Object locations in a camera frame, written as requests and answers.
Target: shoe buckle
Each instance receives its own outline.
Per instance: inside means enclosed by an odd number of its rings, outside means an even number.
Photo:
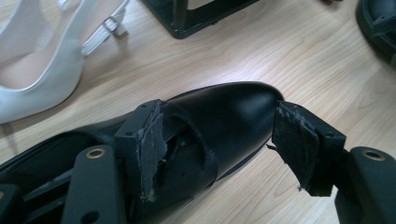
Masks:
[[[103,22],[103,26],[109,33],[114,33],[120,26],[120,23],[113,17],[109,17]]]

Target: white shoe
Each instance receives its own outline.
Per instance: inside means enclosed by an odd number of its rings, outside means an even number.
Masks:
[[[59,0],[62,17],[51,31],[39,0],[21,0],[0,30],[0,124],[65,100],[85,58],[121,25],[129,0]]]

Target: black plastic object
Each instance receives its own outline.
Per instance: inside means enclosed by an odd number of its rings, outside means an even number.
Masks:
[[[89,147],[78,154],[62,223],[126,223],[119,171],[112,147]]]
[[[214,0],[188,9],[189,0],[142,0],[166,30],[183,39],[259,0]]]
[[[20,223],[25,213],[20,189],[15,185],[0,185],[0,223]]]
[[[303,189],[311,196],[331,195],[329,158],[342,155],[346,141],[342,133],[300,105],[279,102],[272,139]]]
[[[349,187],[337,185],[335,206],[342,223],[396,223],[396,161],[369,147],[350,151],[345,167]]]
[[[276,151],[312,196],[335,201],[341,223],[396,223],[396,161],[369,147],[343,149],[345,136],[310,111],[287,102],[276,110]]]
[[[364,36],[396,66],[396,1],[360,0],[356,17]]]
[[[125,158],[126,192],[148,197],[158,162],[165,156],[161,101],[140,105],[115,134],[118,153]]]

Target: wooden table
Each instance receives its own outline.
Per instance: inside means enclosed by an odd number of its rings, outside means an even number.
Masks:
[[[17,0],[3,0],[0,21]],[[52,0],[49,19],[57,21]],[[86,63],[63,103],[1,125],[0,161],[56,133],[111,119],[152,99],[234,82],[261,81],[347,136],[346,149],[396,157],[396,74],[361,35],[357,0],[261,0],[186,39],[171,37],[140,1],[127,7],[129,36],[110,38]],[[311,198],[271,150],[165,223],[337,223],[331,198]]]

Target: black leather shoe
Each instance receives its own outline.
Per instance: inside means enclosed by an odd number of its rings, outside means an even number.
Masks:
[[[128,122],[139,121],[136,115],[131,120],[130,113],[58,134],[24,151],[0,166],[0,184],[16,185],[27,195],[70,173],[80,151],[108,145],[118,154],[128,220],[146,220],[187,203],[250,160],[271,136],[278,100],[282,96],[271,86],[240,82],[189,91],[160,102],[152,122],[145,124],[149,132],[137,143],[138,154],[148,153],[148,158],[155,159],[145,161],[140,154],[130,158],[141,163],[136,166],[142,175],[139,181],[130,181],[136,177],[127,158],[130,150],[115,137]],[[144,151],[152,150],[148,145],[157,148],[155,153]],[[154,172],[142,168],[153,162]]]
[[[360,0],[356,17],[364,36],[396,67],[396,1]]]

